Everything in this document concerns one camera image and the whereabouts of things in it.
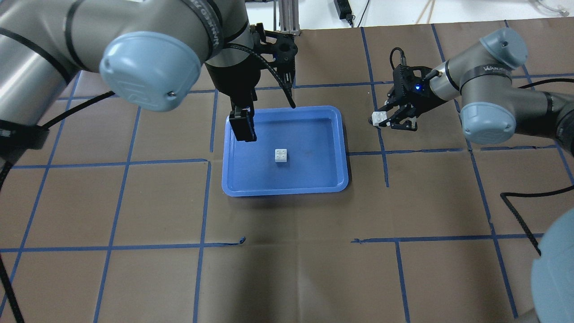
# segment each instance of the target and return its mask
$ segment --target blue plastic tray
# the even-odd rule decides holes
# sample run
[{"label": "blue plastic tray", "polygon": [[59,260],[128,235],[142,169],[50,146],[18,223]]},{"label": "blue plastic tray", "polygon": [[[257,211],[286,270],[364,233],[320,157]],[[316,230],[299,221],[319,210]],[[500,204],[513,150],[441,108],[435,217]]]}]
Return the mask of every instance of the blue plastic tray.
[{"label": "blue plastic tray", "polygon": [[[225,126],[223,191],[232,197],[329,193],[349,182],[341,113],[333,106],[258,109],[257,141],[236,141]],[[287,162],[275,162],[287,149]]]}]

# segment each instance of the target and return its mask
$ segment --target metal post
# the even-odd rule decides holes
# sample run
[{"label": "metal post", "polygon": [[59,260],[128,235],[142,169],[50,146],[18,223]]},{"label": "metal post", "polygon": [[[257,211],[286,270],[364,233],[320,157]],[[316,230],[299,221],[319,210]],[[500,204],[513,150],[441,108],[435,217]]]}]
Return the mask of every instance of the metal post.
[{"label": "metal post", "polygon": [[295,36],[301,34],[299,30],[299,0],[279,0],[279,25],[281,32]]}]

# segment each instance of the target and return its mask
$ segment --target black cable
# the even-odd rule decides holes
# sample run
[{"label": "black cable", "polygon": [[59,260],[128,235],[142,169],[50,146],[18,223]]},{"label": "black cable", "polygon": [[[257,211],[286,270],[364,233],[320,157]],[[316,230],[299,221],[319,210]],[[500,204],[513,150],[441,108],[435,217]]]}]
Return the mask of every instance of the black cable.
[{"label": "black cable", "polygon": [[533,87],[533,86],[537,86],[537,85],[542,85],[542,84],[547,84],[547,83],[558,83],[558,82],[574,83],[574,79],[571,79],[571,78],[547,79],[547,80],[542,80],[542,81],[530,83],[527,85],[523,85],[523,86],[519,87],[519,89],[528,89],[529,87]]},{"label": "black cable", "polygon": [[269,72],[271,72],[271,74],[273,75],[273,77],[275,78],[277,83],[279,83],[279,86],[283,89],[283,92],[285,93],[285,96],[287,97],[287,101],[289,101],[289,105],[291,105],[291,107],[294,109],[295,109],[295,107],[297,107],[297,105],[295,104],[295,101],[293,101],[293,97],[291,96],[289,89],[287,88],[287,85],[285,85],[285,83],[283,82],[283,80],[281,80],[281,78],[279,77],[277,72],[275,72],[273,67],[271,67],[271,65],[269,65],[269,62],[266,61],[263,58],[263,56],[254,52],[251,48],[243,46],[243,45],[239,45],[239,44],[229,43],[229,44],[226,44],[225,46],[223,46],[223,48],[238,49],[240,51],[249,53],[251,56],[256,57],[269,70]]},{"label": "black cable", "polygon": [[98,96],[95,97],[95,98],[91,98],[91,99],[85,101],[84,103],[81,103],[81,104],[79,104],[79,105],[77,105],[77,106],[75,106],[75,107],[69,109],[68,111],[62,113],[61,115],[55,117],[54,119],[52,119],[52,120],[46,122],[46,123],[42,126],[42,128],[48,129],[48,128],[50,128],[51,126],[55,125],[56,123],[58,123],[58,122],[62,121],[63,119],[69,117],[71,114],[74,114],[74,113],[76,113],[76,112],[78,112],[78,111],[80,111],[80,110],[82,110],[82,109],[84,109],[84,108],[86,108],[86,107],[89,107],[89,106],[91,106],[91,105],[93,105],[93,104],[95,104],[95,103],[98,103],[98,102],[100,102],[100,101],[103,100],[103,99],[109,98],[109,97],[111,97],[111,96],[114,95],[114,94],[115,94],[115,93],[114,93],[113,91],[109,91],[109,92],[106,92],[106,93],[104,93],[104,94],[100,94],[100,95],[98,95]]},{"label": "black cable", "polygon": [[393,48],[393,50],[391,51],[391,55],[389,55],[389,62],[391,63],[391,68],[394,70],[395,69],[395,65],[393,63],[393,54],[399,51],[399,53],[401,53],[401,64],[406,65],[406,57],[405,57],[405,52],[402,50],[402,48],[400,47],[395,47]]},{"label": "black cable", "polygon": [[[0,171],[0,191],[2,191],[2,186],[4,185],[4,181],[6,180],[6,176],[8,176],[10,169],[12,169],[12,164],[11,162],[7,161],[2,167],[2,171]],[[0,255],[0,279],[2,280],[2,285],[4,287],[4,291],[6,292],[8,303],[10,303],[10,307],[12,308],[12,313],[14,314],[16,323],[24,323],[24,317],[22,316],[22,312],[20,311],[20,307],[16,301],[16,295],[14,293],[14,289],[12,288],[12,283],[10,282],[10,276],[8,276],[8,272],[4,266],[2,255]]]},{"label": "black cable", "polygon": [[360,20],[359,20],[359,24],[357,25],[357,28],[359,28],[361,22],[363,22],[364,13],[367,12],[367,8],[369,7],[369,3],[371,3],[371,0],[367,0],[367,5],[364,7],[363,14],[360,15]]},{"label": "black cable", "polygon": [[524,230],[524,233],[526,233],[526,237],[528,237],[528,240],[530,240],[530,242],[534,246],[534,249],[536,249],[536,252],[538,252],[538,255],[542,255],[540,249],[538,249],[538,241],[536,240],[536,238],[532,234],[532,231],[530,231],[530,229],[526,225],[526,222],[524,222],[524,219],[520,216],[520,214],[518,213],[516,208],[512,205],[512,203],[510,203],[510,201],[508,200],[508,197],[528,197],[528,198],[530,198],[530,197],[548,197],[548,196],[553,196],[553,195],[558,195],[558,194],[570,192],[572,190],[574,190],[574,185],[566,187],[564,189],[545,192],[545,193],[532,193],[532,194],[510,193],[510,192],[501,193],[502,201],[504,201],[504,203],[510,209],[512,214],[514,214],[514,217],[516,218],[516,220],[518,220],[518,223],[522,227],[522,230]]}]

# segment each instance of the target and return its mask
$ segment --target black power adapter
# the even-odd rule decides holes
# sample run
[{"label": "black power adapter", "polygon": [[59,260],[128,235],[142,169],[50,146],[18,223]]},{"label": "black power adapter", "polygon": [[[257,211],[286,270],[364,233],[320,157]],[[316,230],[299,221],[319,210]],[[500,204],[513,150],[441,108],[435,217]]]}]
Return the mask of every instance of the black power adapter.
[{"label": "black power adapter", "polygon": [[353,10],[351,9],[351,5],[349,4],[349,0],[335,0],[335,8],[337,8],[337,13],[339,15],[339,19],[347,20],[349,25],[353,27]]}]

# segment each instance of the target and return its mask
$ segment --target blue cap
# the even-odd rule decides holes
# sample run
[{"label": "blue cap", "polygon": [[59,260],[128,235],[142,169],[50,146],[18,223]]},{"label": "blue cap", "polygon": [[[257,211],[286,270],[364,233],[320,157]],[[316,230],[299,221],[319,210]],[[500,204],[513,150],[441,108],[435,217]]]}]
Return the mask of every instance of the blue cap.
[{"label": "blue cap", "polygon": [[513,70],[526,63],[528,58],[526,43],[511,28],[500,28],[494,33],[482,37],[480,43],[494,58]]},{"label": "blue cap", "polygon": [[201,62],[189,46],[155,32],[119,36],[100,62],[100,74],[114,92],[152,111],[178,107],[200,73]]},{"label": "blue cap", "polygon": [[464,136],[477,144],[499,144],[514,134],[516,119],[505,108],[490,102],[473,102],[460,111]]},{"label": "blue cap", "polygon": [[574,322],[574,209],[561,216],[538,245],[532,296],[541,323]]}]

